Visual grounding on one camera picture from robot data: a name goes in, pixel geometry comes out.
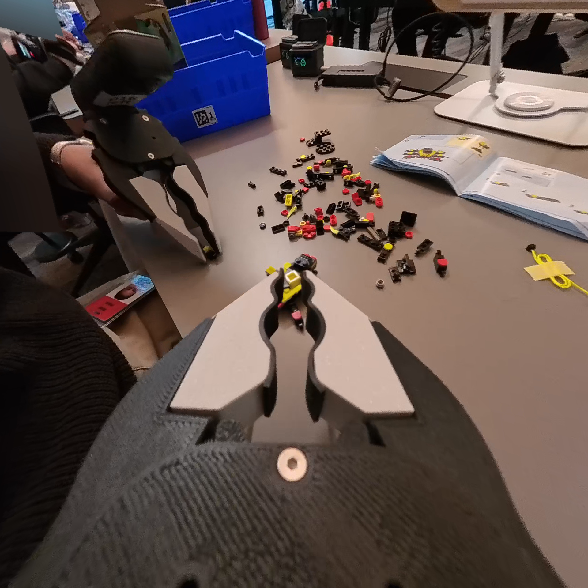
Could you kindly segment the blue plastic bin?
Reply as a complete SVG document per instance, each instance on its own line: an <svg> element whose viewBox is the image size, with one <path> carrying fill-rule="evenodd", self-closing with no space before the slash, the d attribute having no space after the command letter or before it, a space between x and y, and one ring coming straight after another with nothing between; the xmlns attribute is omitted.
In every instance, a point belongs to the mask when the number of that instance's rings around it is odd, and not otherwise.
<svg viewBox="0 0 588 588"><path fill-rule="evenodd" d="M234 31L255 37L250 1L197 1L168 14L181 45L215 35L228 39Z"/></svg>
<svg viewBox="0 0 588 588"><path fill-rule="evenodd" d="M181 45L187 66L139 102L186 142L270 114L266 48L240 31Z"/></svg>

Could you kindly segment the dark red bottle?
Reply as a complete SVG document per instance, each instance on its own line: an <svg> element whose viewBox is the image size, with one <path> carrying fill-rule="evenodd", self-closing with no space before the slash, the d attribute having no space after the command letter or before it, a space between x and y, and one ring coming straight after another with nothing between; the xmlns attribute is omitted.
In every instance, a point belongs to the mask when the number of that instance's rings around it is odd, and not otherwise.
<svg viewBox="0 0 588 588"><path fill-rule="evenodd" d="M262 0L251 0L251 7L255 38L260 41L269 39L265 2Z"/></svg>

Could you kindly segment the lego instruction booklet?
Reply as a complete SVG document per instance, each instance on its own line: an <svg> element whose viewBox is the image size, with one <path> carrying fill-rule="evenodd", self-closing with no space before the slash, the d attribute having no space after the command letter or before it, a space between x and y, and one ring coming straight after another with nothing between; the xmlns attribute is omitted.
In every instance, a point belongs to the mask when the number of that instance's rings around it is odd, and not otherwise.
<svg viewBox="0 0 588 588"><path fill-rule="evenodd" d="M411 135L371 165L444 180L460 198L587 241L587 179L498 156L481 135Z"/></svg>

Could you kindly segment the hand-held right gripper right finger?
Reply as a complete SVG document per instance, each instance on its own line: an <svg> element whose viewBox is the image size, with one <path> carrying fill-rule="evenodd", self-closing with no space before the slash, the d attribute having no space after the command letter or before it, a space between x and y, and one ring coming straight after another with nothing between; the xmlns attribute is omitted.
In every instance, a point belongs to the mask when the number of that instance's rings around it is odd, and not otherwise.
<svg viewBox="0 0 588 588"><path fill-rule="evenodd" d="M405 419L415 408L369 317L317 275L305 273L305 401L311 442L334 442L347 424Z"/></svg>

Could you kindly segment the red printed magazine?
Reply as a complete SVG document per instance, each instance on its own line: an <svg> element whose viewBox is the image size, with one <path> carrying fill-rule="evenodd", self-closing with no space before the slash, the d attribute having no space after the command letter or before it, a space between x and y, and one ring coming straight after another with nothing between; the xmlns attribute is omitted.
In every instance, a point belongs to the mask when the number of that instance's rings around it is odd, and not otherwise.
<svg viewBox="0 0 588 588"><path fill-rule="evenodd" d="M77 302L104 328L153 293L156 287L148 275L131 272L78 297Z"/></svg>

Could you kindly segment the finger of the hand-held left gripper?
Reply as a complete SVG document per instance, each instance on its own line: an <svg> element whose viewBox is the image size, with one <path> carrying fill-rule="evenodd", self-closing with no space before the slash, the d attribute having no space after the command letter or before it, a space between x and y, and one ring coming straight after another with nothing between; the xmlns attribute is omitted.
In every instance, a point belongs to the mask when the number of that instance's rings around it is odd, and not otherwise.
<svg viewBox="0 0 588 588"><path fill-rule="evenodd" d="M209 245L220 257L222 248L213 224L209 198L193 169L175 165L165 177L168 206L174 213L173 234L198 259L206 259L202 247Z"/></svg>
<svg viewBox="0 0 588 588"><path fill-rule="evenodd" d="M159 229L167 233L170 239L174 240L176 243L182 246L173 234L172 224L174 222L174 213L172 209L168 206L168 202L166 199L166 190L163 184L163 180L157 180L142 176L131 179L130 184L138 192L138 194L144 200L148 208L154 213L155 220L153 221L153 223L156 226L158 226ZM201 263L209 262L207 259L198 259L197 257L195 258Z"/></svg>

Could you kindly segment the person's left forearm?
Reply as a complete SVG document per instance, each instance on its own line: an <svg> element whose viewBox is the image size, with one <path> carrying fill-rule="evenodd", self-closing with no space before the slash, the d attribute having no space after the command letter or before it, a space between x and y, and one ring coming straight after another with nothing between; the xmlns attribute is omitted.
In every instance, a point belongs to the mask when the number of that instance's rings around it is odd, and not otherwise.
<svg viewBox="0 0 588 588"><path fill-rule="evenodd" d="M59 183L62 180L61 168L51 159L51 152L55 144L65 141L68 136L55 133L33 132L40 158L47 174L48 180L52 183Z"/></svg>

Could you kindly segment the printed cardboard lego box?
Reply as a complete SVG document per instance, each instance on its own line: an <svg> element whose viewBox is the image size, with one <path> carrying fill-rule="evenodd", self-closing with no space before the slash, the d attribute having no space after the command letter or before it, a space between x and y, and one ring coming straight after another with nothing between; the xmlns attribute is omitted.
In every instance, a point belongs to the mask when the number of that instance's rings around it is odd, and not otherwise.
<svg viewBox="0 0 588 588"><path fill-rule="evenodd" d="M180 41L163 1L75 1L86 27L84 35L96 49L111 32L129 30L163 40L176 70L187 66Z"/></svg>

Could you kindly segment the scattered loose lego pieces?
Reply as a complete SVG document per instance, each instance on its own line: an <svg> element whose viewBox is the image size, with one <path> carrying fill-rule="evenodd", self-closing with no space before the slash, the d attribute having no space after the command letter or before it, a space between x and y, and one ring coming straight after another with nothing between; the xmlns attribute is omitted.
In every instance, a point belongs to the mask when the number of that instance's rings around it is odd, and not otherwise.
<svg viewBox="0 0 588 588"><path fill-rule="evenodd" d="M293 169L273 166L248 183L252 195L240 206L236 229L248 274L261 277L265 266L280 268L304 253L318 258L321 279L354 299L387 285L401 289L402 299L457 292L456 268L442 263L435 243L417 248L424 233L400 222L400 209L382 198L378 183L307 151Z"/></svg>

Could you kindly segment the person's left hand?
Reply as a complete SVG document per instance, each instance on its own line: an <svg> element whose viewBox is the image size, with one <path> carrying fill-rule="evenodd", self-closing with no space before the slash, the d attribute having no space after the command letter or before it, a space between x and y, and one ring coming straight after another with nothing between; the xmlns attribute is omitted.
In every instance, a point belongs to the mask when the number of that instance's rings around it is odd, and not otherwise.
<svg viewBox="0 0 588 588"><path fill-rule="evenodd" d="M67 178L89 195L107 203L118 215L146 221L148 218L140 210L121 199L108 187L92 152L93 147L87 144L65 144L59 161Z"/></svg>

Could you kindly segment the black office chair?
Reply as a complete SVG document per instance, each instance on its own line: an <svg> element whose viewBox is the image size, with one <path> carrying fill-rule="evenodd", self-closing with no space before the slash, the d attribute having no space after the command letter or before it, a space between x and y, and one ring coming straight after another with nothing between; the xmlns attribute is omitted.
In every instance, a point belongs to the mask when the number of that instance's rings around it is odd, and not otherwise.
<svg viewBox="0 0 588 588"><path fill-rule="evenodd" d="M35 234L41 239L33 251L33 259L37 264L67 258L81 266L71 290L71 295L75 298L82 293L88 279L110 247L115 245L111 229L97 202L87 205L87 214L94 229L83 236L78 237L72 231Z"/></svg>

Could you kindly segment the white monitor stand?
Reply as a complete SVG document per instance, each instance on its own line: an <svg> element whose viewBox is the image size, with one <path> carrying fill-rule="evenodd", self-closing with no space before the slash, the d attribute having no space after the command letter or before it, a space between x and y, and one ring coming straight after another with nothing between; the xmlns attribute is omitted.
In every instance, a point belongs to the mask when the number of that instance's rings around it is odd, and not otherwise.
<svg viewBox="0 0 588 588"><path fill-rule="evenodd" d="M489 79L435 107L437 116L571 148L587 147L587 92L505 81L504 16L508 12L581 12L587 1L435 1L445 12L487 12Z"/></svg>

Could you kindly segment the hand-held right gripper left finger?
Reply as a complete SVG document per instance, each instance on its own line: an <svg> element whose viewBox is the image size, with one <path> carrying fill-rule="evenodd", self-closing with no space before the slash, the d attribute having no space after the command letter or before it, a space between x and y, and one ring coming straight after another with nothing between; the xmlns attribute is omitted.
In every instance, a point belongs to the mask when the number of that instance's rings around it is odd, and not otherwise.
<svg viewBox="0 0 588 588"><path fill-rule="evenodd" d="M172 413L233 420L251 429L277 400L276 350L284 270L267 276L218 312L169 408Z"/></svg>

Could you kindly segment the black power adapter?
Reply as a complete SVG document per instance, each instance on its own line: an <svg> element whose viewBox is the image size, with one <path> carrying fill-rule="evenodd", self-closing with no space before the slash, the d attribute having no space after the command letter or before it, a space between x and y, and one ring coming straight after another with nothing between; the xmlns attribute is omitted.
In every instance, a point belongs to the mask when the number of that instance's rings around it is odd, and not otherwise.
<svg viewBox="0 0 588 588"><path fill-rule="evenodd" d="M319 91L322 87L337 88L369 88L375 87L374 79L380 75L383 68L381 62L371 61L361 65L334 65L324 68L317 80L314 89Z"/></svg>

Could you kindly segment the partly built lego model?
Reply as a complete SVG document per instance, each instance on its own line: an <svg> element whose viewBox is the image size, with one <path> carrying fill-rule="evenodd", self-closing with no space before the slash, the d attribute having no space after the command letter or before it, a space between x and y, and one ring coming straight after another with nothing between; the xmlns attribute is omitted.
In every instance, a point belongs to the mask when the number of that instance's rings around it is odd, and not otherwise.
<svg viewBox="0 0 588 588"><path fill-rule="evenodd" d="M305 327L302 312L298 307L298 297L302 292L302 278L306 272L317 274L318 259L316 256L303 253L292 262L286 262L283 269L282 298L277 308L289 313L293 324L299 331Z"/></svg>

